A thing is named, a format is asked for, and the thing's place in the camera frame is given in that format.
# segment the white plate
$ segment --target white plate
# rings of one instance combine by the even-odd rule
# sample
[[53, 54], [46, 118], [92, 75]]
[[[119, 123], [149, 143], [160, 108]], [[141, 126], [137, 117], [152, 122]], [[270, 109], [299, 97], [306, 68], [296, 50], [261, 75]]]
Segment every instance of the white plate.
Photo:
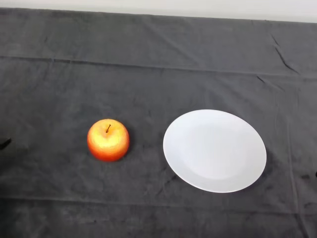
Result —
[[259, 134], [247, 122], [216, 110], [177, 118], [166, 130], [166, 160], [183, 180], [210, 192], [234, 192], [253, 184], [266, 164]]

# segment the plate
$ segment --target plate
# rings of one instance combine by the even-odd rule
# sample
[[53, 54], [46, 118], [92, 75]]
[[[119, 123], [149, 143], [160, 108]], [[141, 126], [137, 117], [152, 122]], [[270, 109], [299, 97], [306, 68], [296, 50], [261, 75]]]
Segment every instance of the plate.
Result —
[[241, 118], [217, 110], [186, 113], [166, 130], [163, 149], [174, 172], [210, 192], [234, 192], [253, 184], [266, 164], [260, 135]]

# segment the white wall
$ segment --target white wall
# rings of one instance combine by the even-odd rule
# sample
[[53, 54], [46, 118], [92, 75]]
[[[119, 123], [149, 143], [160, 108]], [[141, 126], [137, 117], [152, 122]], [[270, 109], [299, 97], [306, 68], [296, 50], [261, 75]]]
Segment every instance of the white wall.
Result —
[[0, 0], [0, 6], [317, 22], [317, 0]]

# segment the apple stem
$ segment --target apple stem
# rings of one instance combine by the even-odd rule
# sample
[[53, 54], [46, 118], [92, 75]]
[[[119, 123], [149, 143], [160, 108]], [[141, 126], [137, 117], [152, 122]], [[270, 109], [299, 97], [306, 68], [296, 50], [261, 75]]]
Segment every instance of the apple stem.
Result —
[[111, 124], [109, 124], [108, 129], [106, 130], [106, 133], [108, 133], [110, 126], [111, 126]]

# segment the dark gray cloth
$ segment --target dark gray cloth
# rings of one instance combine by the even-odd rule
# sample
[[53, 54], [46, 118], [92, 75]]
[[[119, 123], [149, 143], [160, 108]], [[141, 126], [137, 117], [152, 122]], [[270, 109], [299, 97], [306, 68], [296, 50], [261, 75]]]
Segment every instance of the dark gray cloth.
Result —
[[[0, 9], [1, 237], [317, 237], [316, 108], [316, 24]], [[253, 185], [170, 169], [165, 130], [198, 109], [258, 131]], [[88, 151], [104, 118], [130, 133], [119, 162]]]

